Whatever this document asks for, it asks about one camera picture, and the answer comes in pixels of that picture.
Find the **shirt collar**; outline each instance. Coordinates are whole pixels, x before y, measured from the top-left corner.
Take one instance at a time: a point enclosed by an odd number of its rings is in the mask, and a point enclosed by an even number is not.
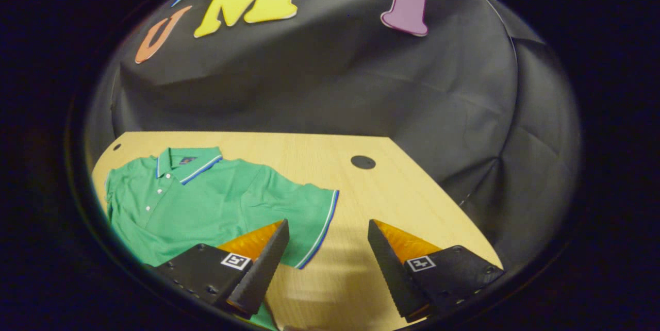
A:
[[[196,159],[173,168],[172,156],[196,157]],[[204,171],[210,169],[213,164],[221,159],[222,154],[217,147],[166,148],[156,159],[156,178],[161,178],[165,174],[172,174],[182,185],[185,185]]]

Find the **shirt label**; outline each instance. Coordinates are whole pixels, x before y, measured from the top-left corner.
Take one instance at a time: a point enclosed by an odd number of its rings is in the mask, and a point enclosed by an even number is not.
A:
[[[197,157],[186,157],[179,162],[179,164],[187,164],[188,162],[191,162],[193,159],[196,159]]]

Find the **green polo shirt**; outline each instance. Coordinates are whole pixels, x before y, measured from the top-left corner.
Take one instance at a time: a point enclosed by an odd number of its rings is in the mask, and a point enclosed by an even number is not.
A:
[[[153,266],[200,242],[219,246],[286,218],[281,263],[302,269],[323,242],[338,196],[266,165],[222,159],[217,147],[167,148],[111,170],[106,180],[111,226]]]

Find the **wooden table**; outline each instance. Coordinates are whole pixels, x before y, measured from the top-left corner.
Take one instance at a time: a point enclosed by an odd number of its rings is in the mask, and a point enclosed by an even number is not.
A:
[[[389,138],[127,132],[94,167],[97,194],[105,195],[104,181],[110,169],[138,157],[158,156],[167,147],[219,147],[224,159],[267,164],[295,183],[340,191],[335,216],[316,256],[303,270],[280,265],[273,277],[266,300],[280,329],[386,331],[406,326],[367,240],[369,219],[394,225],[440,248],[463,245],[502,267],[480,230]],[[355,155],[372,158],[375,168],[357,168],[351,164]],[[100,200],[105,211],[106,201]]]

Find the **yellow letter m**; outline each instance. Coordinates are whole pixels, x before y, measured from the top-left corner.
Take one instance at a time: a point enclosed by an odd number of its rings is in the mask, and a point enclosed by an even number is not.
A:
[[[208,6],[202,24],[195,30],[195,37],[209,35],[220,28],[221,22],[218,19],[221,9],[224,22],[228,26],[235,25],[252,2],[254,0],[213,0]],[[247,23],[258,23],[288,19],[293,17],[297,10],[298,8],[291,4],[291,0],[257,0],[254,7],[245,13],[244,20]]]

